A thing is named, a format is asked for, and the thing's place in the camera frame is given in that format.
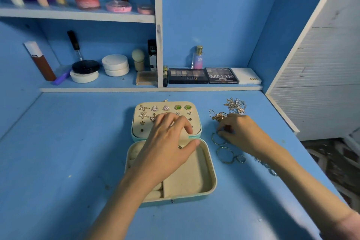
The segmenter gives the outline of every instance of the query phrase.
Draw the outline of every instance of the blue table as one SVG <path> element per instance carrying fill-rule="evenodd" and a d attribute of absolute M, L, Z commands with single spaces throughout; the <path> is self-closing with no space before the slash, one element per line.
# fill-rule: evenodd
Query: blue table
<path fill-rule="evenodd" d="M 211 141 L 226 98 L 338 194 L 260 91 L 43 93 L 0 143 L 0 239 L 80 239 L 124 173 L 140 102 L 191 101 L 218 185 L 204 200 L 140 208 L 127 239 L 320 239 L 280 178 L 249 156 L 226 165 Z"/>

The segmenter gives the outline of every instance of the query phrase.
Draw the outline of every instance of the black eyeshadow palette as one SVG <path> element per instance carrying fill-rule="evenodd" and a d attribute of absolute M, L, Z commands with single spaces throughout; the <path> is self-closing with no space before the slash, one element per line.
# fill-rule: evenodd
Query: black eyeshadow palette
<path fill-rule="evenodd" d="M 228 67 L 206 67 L 210 84 L 238 84 L 239 81 Z"/>
<path fill-rule="evenodd" d="M 169 84 L 207 84 L 209 80 L 203 69 L 169 69 Z"/>

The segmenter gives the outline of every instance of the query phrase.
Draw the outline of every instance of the blue wall panel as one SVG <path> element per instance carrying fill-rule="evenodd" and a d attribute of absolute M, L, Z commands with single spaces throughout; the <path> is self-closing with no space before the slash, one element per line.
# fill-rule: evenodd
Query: blue wall panel
<path fill-rule="evenodd" d="M 246 66 L 274 0 L 163 0 L 164 64 L 191 65 L 204 46 L 204 66 Z"/>
<path fill-rule="evenodd" d="M 275 0 L 249 62 L 266 92 L 320 0 Z"/>
<path fill-rule="evenodd" d="M 53 70 L 59 62 L 33 19 L 2 18 L 0 38 L 1 138 L 40 95 L 45 82 L 23 43 L 36 41 Z"/>
<path fill-rule="evenodd" d="M 39 23 L 62 65 L 78 61 L 68 30 L 75 32 L 84 59 L 97 61 L 109 54 L 123 54 L 133 64 L 132 51 L 141 48 L 147 54 L 147 40 L 156 39 L 155 25 L 148 23 L 60 19 L 39 19 Z"/>

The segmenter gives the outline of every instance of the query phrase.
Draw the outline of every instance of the pink sleeve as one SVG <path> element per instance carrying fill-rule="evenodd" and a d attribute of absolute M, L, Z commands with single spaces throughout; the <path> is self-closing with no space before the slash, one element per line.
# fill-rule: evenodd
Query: pink sleeve
<path fill-rule="evenodd" d="M 360 215 L 353 212 L 322 234 L 324 240 L 360 240 Z"/>

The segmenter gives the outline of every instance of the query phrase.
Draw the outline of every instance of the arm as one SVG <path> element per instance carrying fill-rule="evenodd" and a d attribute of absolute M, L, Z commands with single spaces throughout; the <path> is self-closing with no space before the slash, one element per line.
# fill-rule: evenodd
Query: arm
<path fill-rule="evenodd" d="M 150 191 L 184 164 L 200 144 L 194 139 L 178 148 L 181 130 L 193 132 L 184 116 L 164 113 L 156 116 L 154 126 L 132 167 L 126 172 L 87 240 L 124 239 L 134 215 Z"/>
<path fill-rule="evenodd" d="M 229 114 L 221 121 L 218 130 L 226 125 L 231 126 L 231 133 L 220 131 L 219 135 L 268 163 L 322 233 L 353 213 L 353 210 L 304 170 L 286 149 L 273 141 L 249 116 Z"/>

